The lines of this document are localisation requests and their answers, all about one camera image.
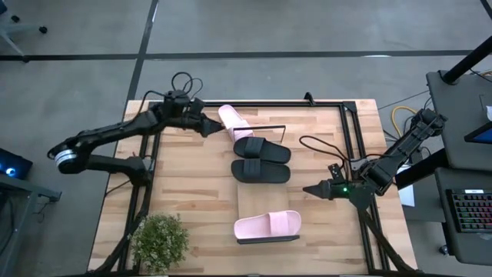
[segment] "pink slide sandal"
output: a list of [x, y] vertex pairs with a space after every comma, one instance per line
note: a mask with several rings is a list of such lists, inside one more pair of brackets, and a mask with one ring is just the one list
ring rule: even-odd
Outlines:
[[234, 223], [234, 234], [238, 239], [297, 235], [299, 230], [301, 230], [301, 215], [296, 211], [269, 212], [239, 219]]
[[229, 136], [233, 142], [248, 136], [254, 136], [252, 130], [233, 131], [234, 128], [250, 127], [248, 122], [244, 120], [231, 105], [223, 105], [218, 109], [218, 116], [224, 123], [225, 128], [229, 132]]

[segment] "black slipper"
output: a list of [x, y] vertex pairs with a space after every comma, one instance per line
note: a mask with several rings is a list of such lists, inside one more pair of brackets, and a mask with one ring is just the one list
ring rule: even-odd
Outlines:
[[290, 149], [258, 137], [244, 137], [237, 140], [234, 143], [234, 153], [246, 159], [260, 158], [263, 161], [281, 164], [291, 159]]
[[260, 159], [235, 160], [231, 171], [239, 182], [244, 183], [285, 183], [291, 178], [291, 170], [286, 165]]

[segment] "concrete floor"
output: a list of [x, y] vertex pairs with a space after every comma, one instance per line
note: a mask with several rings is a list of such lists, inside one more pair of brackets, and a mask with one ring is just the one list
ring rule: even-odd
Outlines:
[[[6, 0], [25, 22], [49, 28], [14, 36], [29, 55], [137, 54], [151, 0]], [[467, 50], [490, 35], [492, 21], [472, 0], [161, 0], [148, 53], [268, 51]], [[0, 55], [14, 55], [0, 42]], [[450, 68], [462, 56], [394, 58], [257, 58], [146, 60], [136, 98], [166, 91], [172, 74], [204, 80], [204, 99], [375, 98], [383, 127], [395, 133], [395, 105], [421, 108], [425, 73]], [[492, 68], [492, 59], [475, 69]], [[135, 60], [0, 62], [0, 147], [34, 162], [30, 179], [63, 191], [31, 227], [16, 269], [21, 276], [82, 273], [87, 268], [108, 175], [62, 175], [45, 153], [82, 129], [121, 120]], [[409, 115], [397, 114], [397, 122]], [[432, 151], [440, 140], [425, 142]], [[112, 155], [114, 145], [98, 149]], [[440, 226], [408, 222], [420, 269], [492, 275], [492, 267], [460, 264], [437, 253]]]

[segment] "keyboard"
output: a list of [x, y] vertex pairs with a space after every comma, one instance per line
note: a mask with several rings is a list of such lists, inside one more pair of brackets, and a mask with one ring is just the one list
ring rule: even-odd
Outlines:
[[492, 190], [446, 191], [458, 232], [492, 232]]

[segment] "potted plant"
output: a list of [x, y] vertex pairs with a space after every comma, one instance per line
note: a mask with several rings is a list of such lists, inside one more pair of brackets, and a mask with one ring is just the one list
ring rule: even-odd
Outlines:
[[140, 259], [150, 274], [166, 273], [185, 260], [188, 236], [179, 215], [148, 215], [131, 238], [135, 260]]

